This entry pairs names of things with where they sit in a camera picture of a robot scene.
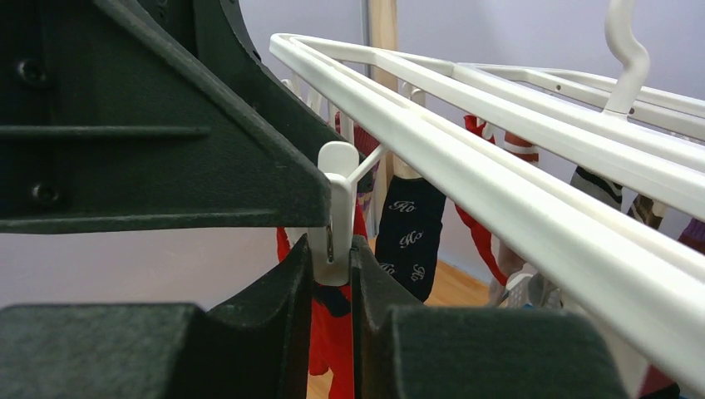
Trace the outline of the white hanger clip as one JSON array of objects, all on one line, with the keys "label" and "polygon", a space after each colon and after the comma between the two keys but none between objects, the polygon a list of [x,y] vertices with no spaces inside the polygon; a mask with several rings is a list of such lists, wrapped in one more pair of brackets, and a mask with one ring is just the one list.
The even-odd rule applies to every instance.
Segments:
[{"label": "white hanger clip", "polygon": [[327,224],[308,229],[317,283],[339,287],[349,282],[357,183],[386,153],[387,147],[379,145],[360,161],[356,147],[347,141],[328,142],[319,151],[318,168],[328,179],[331,205]]}]

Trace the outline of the grey sock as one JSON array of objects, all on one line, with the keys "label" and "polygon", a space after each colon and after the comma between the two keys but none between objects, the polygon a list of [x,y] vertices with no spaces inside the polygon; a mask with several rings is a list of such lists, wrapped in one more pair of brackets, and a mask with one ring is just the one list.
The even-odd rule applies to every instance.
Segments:
[{"label": "grey sock", "polygon": [[[621,209],[622,185],[606,180],[582,166],[576,167],[569,184],[613,209]],[[528,299],[533,306],[538,308],[562,307],[560,289],[541,272],[537,272],[530,278],[527,288]]]}]

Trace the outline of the maroon purple striped beige sock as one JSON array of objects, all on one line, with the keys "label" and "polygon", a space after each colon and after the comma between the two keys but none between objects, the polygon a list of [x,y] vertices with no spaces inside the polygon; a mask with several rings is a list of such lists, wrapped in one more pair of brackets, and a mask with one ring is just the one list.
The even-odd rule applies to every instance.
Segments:
[{"label": "maroon purple striped beige sock", "polygon": [[[373,150],[379,146],[377,139],[372,137],[367,131],[365,131],[357,122],[353,123],[353,134],[354,134],[354,145],[357,150],[362,153],[365,157],[370,155]],[[362,190],[358,191],[359,194],[371,193],[374,189],[375,180],[377,176],[378,164],[375,164],[372,169],[372,177],[368,183],[360,183],[359,186]]]}]

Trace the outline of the white clip sock hanger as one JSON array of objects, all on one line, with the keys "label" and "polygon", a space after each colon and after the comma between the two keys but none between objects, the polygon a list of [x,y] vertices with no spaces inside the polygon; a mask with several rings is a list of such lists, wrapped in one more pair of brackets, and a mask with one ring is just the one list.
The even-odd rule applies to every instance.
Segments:
[{"label": "white clip sock hanger", "polygon": [[604,106],[587,109],[493,74],[491,66],[276,33],[269,50],[313,93],[353,118],[556,283],[567,307],[606,338],[626,392],[649,364],[704,390],[704,257],[352,70],[375,66],[462,110],[698,219],[703,131],[678,137],[628,121],[649,110],[702,114],[692,98],[644,86],[650,60],[632,32],[634,3],[612,1],[610,51],[622,63]]}]

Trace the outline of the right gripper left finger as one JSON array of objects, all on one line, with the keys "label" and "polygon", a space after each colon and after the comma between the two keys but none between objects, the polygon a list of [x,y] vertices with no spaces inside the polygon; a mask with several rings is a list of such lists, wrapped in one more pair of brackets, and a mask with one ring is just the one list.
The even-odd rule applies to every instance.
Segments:
[{"label": "right gripper left finger", "polygon": [[305,238],[209,311],[189,303],[1,311],[4,398],[303,398],[312,301]]}]

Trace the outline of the wooden clothes rack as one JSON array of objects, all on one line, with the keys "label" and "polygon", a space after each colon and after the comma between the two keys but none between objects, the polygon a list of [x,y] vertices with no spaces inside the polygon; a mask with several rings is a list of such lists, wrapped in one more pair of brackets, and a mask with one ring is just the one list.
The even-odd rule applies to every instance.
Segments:
[{"label": "wooden clothes rack", "polygon": [[[396,51],[398,49],[397,2],[395,0],[363,0],[362,33],[363,44]],[[365,66],[366,75],[375,82],[398,91],[397,78],[374,66]],[[387,194],[387,187],[393,176],[393,153],[387,152],[379,162],[374,191],[368,210],[368,227],[370,235],[376,237],[382,215],[382,207]]]}]

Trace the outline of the red snowman sock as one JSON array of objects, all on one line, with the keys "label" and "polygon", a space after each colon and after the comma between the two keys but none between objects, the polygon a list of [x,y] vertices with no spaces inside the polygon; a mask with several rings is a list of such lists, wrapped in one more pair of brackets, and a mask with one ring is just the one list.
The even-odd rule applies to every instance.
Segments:
[{"label": "red snowman sock", "polygon": [[333,374],[330,398],[355,397],[351,286],[313,283],[308,374]]}]

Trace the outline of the navy santa ho sock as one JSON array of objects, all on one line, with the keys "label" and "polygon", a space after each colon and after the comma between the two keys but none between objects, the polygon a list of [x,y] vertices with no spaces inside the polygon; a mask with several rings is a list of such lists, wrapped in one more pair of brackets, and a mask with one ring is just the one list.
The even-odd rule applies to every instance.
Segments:
[{"label": "navy santa ho sock", "polygon": [[415,298],[432,290],[446,196],[399,158],[382,209],[375,256]]}]

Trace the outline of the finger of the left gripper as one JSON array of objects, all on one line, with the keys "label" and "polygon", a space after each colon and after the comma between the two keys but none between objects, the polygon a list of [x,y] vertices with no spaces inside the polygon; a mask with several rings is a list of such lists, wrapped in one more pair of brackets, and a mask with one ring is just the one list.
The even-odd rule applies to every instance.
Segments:
[{"label": "finger of the left gripper", "polygon": [[2,2],[2,232],[323,225],[323,174],[143,174],[171,144],[207,154],[239,105],[141,2]]},{"label": "finger of the left gripper", "polygon": [[174,40],[239,105],[233,129],[217,143],[200,141],[198,155],[184,143],[145,158],[145,176],[320,176],[323,145],[341,138],[262,64],[236,1],[142,1],[157,32]]}]

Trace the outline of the white plastic basket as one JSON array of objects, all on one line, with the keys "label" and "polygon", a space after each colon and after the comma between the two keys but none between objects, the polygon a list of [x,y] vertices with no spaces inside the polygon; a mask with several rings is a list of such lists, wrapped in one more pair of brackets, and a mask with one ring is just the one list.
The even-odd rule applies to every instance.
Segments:
[{"label": "white plastic basket", "polygon": [[533,308],[530,299],[530,282],[533,275],[530,273],[516,273],[505,286],[506,308]]}]

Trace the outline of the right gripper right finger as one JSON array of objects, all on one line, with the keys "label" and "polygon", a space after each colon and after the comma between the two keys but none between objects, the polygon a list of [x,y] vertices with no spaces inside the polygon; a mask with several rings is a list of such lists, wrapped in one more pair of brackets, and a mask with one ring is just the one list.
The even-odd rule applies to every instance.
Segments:
[{"label": "right gripper right finger", "polygon": [[624,398],[603,338],[564,311],[429,307],[350,252],[358,398]]}]

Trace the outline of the brown striped sock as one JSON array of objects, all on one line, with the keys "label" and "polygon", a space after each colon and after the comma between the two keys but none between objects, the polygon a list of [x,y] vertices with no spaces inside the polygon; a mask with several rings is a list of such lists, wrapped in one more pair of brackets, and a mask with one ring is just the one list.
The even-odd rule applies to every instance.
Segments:
[{"label": "brown striped sock", "polygon": [[627,215],[652,229],[659,229],[668,206],[638,194],[630,205]]}]

